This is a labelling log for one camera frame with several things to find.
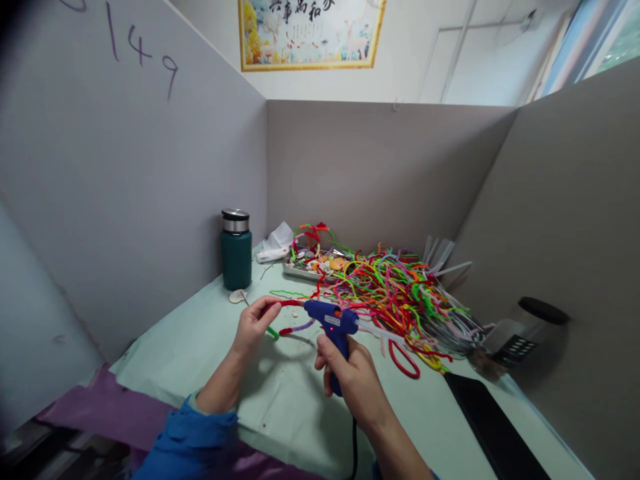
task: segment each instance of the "glass jar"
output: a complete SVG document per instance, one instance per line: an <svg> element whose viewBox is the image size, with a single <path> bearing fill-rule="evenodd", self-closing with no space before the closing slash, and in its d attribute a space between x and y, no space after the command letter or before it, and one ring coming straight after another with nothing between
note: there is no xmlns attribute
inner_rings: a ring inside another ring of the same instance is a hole
<svg viewBox="0 0 640 480"><path fill-rule="evenodd" d="M568 320L562 310L532 297L522 297L507 318L490 330L469 362L484 378L496 381L540 345L554 325L564 325Z"/></svg>

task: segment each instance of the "black phone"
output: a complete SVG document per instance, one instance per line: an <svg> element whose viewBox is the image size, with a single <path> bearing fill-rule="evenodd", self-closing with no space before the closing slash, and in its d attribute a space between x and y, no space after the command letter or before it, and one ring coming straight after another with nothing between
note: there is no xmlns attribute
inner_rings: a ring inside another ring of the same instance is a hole
<svg viewBox="0 0 640 480"><path fill-rule="evenodd" d="M496 477L500 480L549 479L484 383L453 373L445 374L445 379Z"/></svg>

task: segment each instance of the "gray partition wall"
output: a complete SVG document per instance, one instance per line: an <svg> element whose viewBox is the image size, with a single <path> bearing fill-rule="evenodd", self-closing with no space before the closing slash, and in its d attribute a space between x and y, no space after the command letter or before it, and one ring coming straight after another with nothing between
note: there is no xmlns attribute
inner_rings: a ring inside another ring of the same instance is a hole
<svg viewBox="0 0 640 480"><path fill-rule="evenodd" d="M513 371L596 478L640 477L640 59L520 109L458 238L482 324L520 296L567 328Z"/></svg>
<svg viewBox="0 0 640 480"><path fill-rule="evenodd" d="M31 3L3 59L0 189L115 360L220 274L222 208L264 238L266 100L164 2Z"/></svg>
<svg viewBox="0 0 640 480"><path fill-rule="evenodd" d="M364 251L454 238L515 117L509 107L268 106L268 228L323 221Z"/></svg>

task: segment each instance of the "framed poster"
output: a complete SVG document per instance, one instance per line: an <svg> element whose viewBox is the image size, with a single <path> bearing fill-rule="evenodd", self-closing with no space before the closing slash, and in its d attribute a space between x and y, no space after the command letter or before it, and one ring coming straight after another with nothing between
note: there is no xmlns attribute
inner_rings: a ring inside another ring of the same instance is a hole
<svg viewBox="0 0 640 480"><path fill-rule="evenodd" d="M387 0L238 0L242 71L373 68Z"/></svg>

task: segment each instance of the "power cord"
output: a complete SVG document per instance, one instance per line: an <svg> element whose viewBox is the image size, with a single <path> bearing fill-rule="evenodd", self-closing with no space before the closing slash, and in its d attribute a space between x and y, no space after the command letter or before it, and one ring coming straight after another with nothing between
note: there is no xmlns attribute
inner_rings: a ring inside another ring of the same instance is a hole
<svg viewBox="0 0 640 480"><path fill-rule="evenodd" d="M351 472L351 476L347 480L353 480L355 478L355 474L358 471L358 435L357 435L357 425L358 423L355 421L355 417L351 417L353 419L353 427L351 428L351 448L353 449L353 471Z"/></svg>

